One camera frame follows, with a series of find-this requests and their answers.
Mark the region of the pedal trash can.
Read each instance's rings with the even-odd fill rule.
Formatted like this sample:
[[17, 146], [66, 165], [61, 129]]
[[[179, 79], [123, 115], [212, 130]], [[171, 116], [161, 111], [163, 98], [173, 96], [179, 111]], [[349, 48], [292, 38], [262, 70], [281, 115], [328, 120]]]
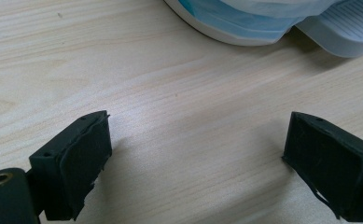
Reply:
[[274, 18], [237, 10], [220, 0], [164, 0], [182, 20], [215, 40], [237, 46], [270, 45], [297, 27], [327, 52], [363, 55], [363, 0], [342, 0], [319, 15]]

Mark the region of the white translucent trash bag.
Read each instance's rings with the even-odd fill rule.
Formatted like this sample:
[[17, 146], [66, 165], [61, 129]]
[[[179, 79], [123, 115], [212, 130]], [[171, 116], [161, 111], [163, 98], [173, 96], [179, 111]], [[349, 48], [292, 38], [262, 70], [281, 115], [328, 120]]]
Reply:
[[274, 18], [319, 15], [342, 0], [220, 0], [237, 10]]

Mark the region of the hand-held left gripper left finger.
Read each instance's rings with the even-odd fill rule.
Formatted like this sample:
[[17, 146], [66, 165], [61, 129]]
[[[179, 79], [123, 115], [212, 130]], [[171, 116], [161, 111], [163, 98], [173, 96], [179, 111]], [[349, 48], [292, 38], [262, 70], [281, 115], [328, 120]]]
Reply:
[[75, 219], [112, 155], [108, 114], [76, 119], [29, 157], [49, 220]]

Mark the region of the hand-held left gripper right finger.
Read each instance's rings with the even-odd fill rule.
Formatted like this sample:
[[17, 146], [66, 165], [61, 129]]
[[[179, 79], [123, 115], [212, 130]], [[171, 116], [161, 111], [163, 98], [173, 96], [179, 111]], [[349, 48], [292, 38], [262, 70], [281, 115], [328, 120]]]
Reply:
[[283, 160], [337, 218], [363, 222], [363, 140], [319, 117], [293, 112]]

